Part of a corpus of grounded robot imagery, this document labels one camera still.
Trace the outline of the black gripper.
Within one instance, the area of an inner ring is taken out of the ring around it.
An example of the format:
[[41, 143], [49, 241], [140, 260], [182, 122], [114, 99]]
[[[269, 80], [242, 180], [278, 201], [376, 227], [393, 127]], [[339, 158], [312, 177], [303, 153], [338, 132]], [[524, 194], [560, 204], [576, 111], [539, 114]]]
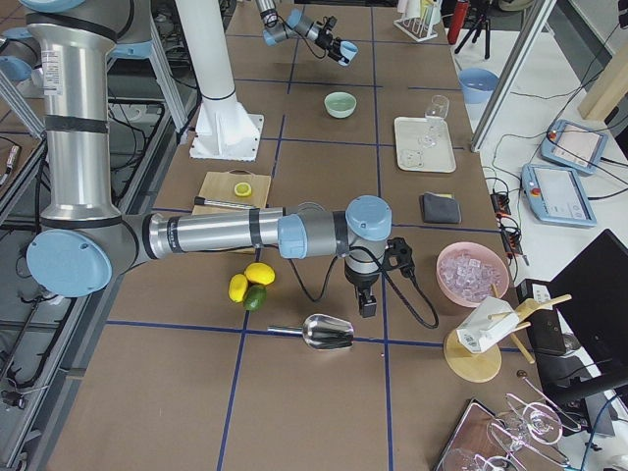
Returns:
[[363, 317], [374, 317], [377, 312], [377, 299], [370, 287], [379, 280], [379, 273], [358, 273], [344, 265], [345, 278], [354, 286], [355, 297], [358, 303], [359, 314]]
[[341, 66], [347, 66], [349, 62], [339, 50], [347, 47], [348, 42], [339, 37], [334, 38], [326, 29], [320, 29], [316, 38], [316, 45], [327, 52], [327, 57]]

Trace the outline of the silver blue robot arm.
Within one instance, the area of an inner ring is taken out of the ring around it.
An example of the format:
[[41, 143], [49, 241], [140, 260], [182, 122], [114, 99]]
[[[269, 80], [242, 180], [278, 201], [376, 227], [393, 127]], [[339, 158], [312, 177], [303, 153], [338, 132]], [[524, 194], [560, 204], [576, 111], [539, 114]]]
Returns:
[[343, 211], [316, 204], [163, 218], [128, 216], [112, 201], [107, 61], [117, 47], [149, 54], [146, 1], [30, 1], [26, 27], [41, 50], [51, 200], [27, 267], [49, 291], [83, 297], [133, 267], [171, 254], [275, 245], [286, 259], [336, 255], [371, 317], [373, 284], [392, 228], [389, 205], [364, 195]]
[[323, 53], [317, 58], [329, 57], [334, 62], [346, 67], [358, 53], [358, 47], [352, 42], [334, 37], [333, 29], [338, 21], [334, 16], [325, 17], [321, 22], [315, 22], [302, 11], [294, 9], [284, 19], [271, 0], [257, 0], [255, 2], [264, 26], [263, 37], [269, 46], [274, 46], [289, 38], [300, 38], [305, 42], [311, 41]]

